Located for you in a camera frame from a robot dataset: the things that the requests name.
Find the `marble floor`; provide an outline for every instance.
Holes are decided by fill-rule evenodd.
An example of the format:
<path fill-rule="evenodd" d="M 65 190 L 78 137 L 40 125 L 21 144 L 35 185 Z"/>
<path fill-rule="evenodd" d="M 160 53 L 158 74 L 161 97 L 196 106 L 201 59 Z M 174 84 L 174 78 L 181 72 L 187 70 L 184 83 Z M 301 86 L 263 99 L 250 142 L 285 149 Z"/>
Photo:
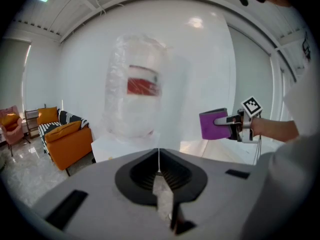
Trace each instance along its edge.
<path fill-rule="evenodd" d="M 22 139 L 13 145 L 13 157 L 7 145 L 0 147 L 0 155 L 5 159 L 5 166 L 0 176 L 13 198 L 32 207 L 46 192 L 66 180 L 68 175 L 65 170 L 59 170 L 44 153 L 39 137 L 31 139 L 30 142 L 29 144 Z M 68 170 L 70 175 L 91 165 L 93 158 L 91 152 L 71 165 Z"/>

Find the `purple sponge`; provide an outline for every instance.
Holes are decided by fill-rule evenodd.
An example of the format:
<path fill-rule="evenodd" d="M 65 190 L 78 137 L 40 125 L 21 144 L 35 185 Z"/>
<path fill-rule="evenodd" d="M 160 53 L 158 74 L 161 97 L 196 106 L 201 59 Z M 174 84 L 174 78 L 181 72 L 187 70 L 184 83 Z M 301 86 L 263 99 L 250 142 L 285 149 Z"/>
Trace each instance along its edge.
<path fill-rule="evenodd" d="M 204 140 L 218 140 L 229 138 L 231 136 L 231 128 L 228 125 L 215 125 L 214 121 L 218 118 L 228 116 L 226 108 L 219 108 L 208 112 L 200 113 L 200 126 L 202 138 Z"/>

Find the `pink armchair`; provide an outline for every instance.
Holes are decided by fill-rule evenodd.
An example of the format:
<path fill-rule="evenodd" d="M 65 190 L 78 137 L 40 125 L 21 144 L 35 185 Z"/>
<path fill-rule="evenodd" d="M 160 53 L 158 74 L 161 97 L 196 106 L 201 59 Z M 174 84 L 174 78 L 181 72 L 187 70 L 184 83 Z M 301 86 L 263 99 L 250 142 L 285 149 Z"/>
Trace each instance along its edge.
<path fill-rule="evenodd" d="M 10 113 L 15 113 L 19 115 L 17 106 L 12 106 L 6 109 L 0 109 L 0 119 L 3 118 L 5 115 L 10 114 Z M 25 138 L 24 132 L 22 130 L 22 118 L 19 118 L 18 121 L 16 122 L 18 124 L 17 128 L 15 128 L 13 131 L 7 131 L 6 128 L 1 124 L 0 120 L 0 127 L 2 130 L 2 134 L 8 143 L 8 148 L 11 151 L 11 156 L 13 157 L 12 153 L 12 145 L 24 138 L 27 142 L 30 143 L 29 140 Z"/>

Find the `ceiling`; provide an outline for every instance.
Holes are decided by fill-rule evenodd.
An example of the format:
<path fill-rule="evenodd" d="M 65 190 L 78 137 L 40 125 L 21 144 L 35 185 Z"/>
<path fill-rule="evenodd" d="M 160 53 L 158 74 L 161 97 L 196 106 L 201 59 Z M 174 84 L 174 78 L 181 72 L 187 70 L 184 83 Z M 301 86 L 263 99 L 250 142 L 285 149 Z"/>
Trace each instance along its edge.
<path fill-rule="evenodd" d="M 124 1 L 126 0 L 48 0 L 44 3 L 27 0 L 15 15 L 11 28 L 40 34 L 61 43 L 90 18 L 103 13 L 103 8 L 121 6 Z M 285 55 L 296 75 L 301 72 L 301 46 L 306 23 L 293 7 L 280 7 L 255 0 L 248 0 L 247 7 L 242 6 L 239 0 L 211 1 L 228 7 L 235 6 L 238 13 L 252 17 L 274 38 L 277 49 Z"/>

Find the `plastic-wrapped bundle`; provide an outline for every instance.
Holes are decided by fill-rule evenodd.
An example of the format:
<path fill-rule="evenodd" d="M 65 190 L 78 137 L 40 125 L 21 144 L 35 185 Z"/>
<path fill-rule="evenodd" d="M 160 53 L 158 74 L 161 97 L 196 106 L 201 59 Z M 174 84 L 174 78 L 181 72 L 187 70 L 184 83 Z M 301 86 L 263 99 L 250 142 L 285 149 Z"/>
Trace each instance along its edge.
<path fill-rule="evenodd" d="M 146 35 L 117 38 L 105 82 L 104 120 L 117 137 L 145 137 L 161 105 L 161 65 L 166 48 Z"/>

